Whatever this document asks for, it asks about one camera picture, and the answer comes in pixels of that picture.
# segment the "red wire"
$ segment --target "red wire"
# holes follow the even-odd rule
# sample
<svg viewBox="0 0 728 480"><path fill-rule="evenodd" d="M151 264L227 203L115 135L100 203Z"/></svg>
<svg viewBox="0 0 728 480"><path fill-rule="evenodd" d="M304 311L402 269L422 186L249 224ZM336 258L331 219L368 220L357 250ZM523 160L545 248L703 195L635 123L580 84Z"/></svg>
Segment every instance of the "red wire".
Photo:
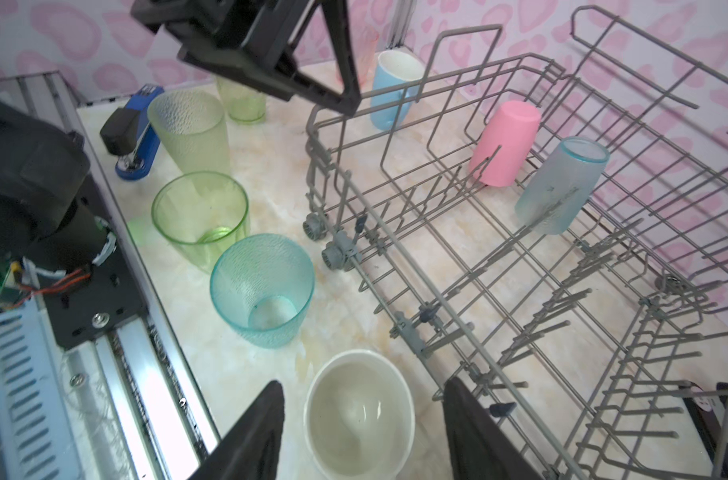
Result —
<svg viewBox="0 0 728 480"><path fill-rule="evenodd" d="M57 282L52 283L50 286L46 286L45 288L42 288L39 290L33 290L29 286L26 285L26 287L28 287L28 290L30 290L30 291L24 298L22 298L19 302L15 303L12 306L12 308L19 307L20 305L25 303L28 299L33 297L33 295L39 295L39 294L43 294L43 293L62 293L70 286L75 285L81 281L84 281L92 276L92 274L86 273L86 274L74 277L74 275L79 274L82 271L83 270L81 268L76 269L73 272L71 272L70 274L67 274L66 276L64 276L63 278L58 280Z"/></svg>

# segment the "wire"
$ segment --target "wire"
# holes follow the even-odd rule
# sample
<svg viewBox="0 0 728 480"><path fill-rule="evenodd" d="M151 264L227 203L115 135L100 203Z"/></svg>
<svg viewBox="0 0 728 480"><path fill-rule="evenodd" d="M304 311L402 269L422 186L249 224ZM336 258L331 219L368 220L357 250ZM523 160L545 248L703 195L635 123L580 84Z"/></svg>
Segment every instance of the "wire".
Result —
<svg viewBox="0 0 728 480"><path fill-rule="evenodd" d="M70 274L67 274L60 280L58 280L55 283L52 283L50 286L46 286L41 289L35 289L31 287L30 285L20 285L20 287L23 290L26 290L28 294L24 296L22 299L20 299L19 302L15 303L12 308L18 308L23 303L28 301L30 298L33 297L33 295L43 295L45 293L63 293L68 288L72 287L73 285L76 285L78 283L81 283L87 279L89 279L92 276L90 272L84 272L84 269L77 268L76 270L72 271Z"/></svg>

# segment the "rack wheel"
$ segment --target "rack wheel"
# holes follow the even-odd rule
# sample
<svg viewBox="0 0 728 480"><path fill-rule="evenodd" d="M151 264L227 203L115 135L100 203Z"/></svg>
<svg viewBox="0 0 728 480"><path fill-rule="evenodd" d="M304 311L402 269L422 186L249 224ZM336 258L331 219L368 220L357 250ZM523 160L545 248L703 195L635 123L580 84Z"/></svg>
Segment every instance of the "rack wheel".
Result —
<svg viewBox="0 0 728 480"><path fill-rule="evenodd" d="M302 231L313 241L321 240L326 236L326 223L319 214L308 214L302 222Z"/></svg>
<svg viewBox="0 0 728 480"><path fill-rule="evenodd" d="M326 267L330 270L340 270L346 262L346 258L342 254L342 250L340 250L340 248L333 242L329 242L326 245L326 248L321 251L321 258L324 260Z"/></svg>

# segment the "screw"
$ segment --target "screw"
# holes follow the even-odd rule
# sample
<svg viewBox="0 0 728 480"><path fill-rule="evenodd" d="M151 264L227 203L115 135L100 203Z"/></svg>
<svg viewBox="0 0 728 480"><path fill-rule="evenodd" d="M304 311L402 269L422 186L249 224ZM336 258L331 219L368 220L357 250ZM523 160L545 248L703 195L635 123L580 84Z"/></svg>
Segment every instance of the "screw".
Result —
<svg viewBox="0 0 728 480"><path fill-rule="evenodd" d="M87 377L84 376L83 373L77 373L76 375L71 377L70 383L73 388L76 388L82 386L86 380Z"/></svg>
<svg viewBox="0 0 728 480"><path fill-rule="evenodd" d="M108 324L110 315L107 313L95 313L92 317L92 326L96 329L101 329Z"/></svg>

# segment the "blue cup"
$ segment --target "blue cup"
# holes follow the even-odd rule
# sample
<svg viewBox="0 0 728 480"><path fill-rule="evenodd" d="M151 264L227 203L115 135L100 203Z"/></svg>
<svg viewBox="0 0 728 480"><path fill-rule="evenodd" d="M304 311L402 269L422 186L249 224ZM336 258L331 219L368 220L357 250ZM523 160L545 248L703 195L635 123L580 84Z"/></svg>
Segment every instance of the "blue cup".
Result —
<svg viewBox="0 0 728 480"><path fill-rule="evenodd" d="M377 57L377 70L375 70L375 81L372 83L372 90L394 87L420 80L425 71L426 67L410 54L397 50L386 50ZM407 98L416 96L417 90L418 85L408 88L406 93ZM404 90L377 95L372 98L372 106L377 107L393 101L399 101L403 95ZM369 118L372 120L372 124L380 130L390 130L393 127L394 120L396 121L396 126L399 126L404 121L404 117L407 116L411 105L411 101L405 102L402 105L402 110L398 112L398 120L396 120L398 106L373 111L369 114Z"/></svg>
<svg viewBox="0 0 728 480"><path fill-rule="evenodd" d="M580 213L609 161L609 151L584 137L566 137L534 173L516 202L522 225L532 225L559 201L551 215L534 226L541 235L560 235Z"/></svg>

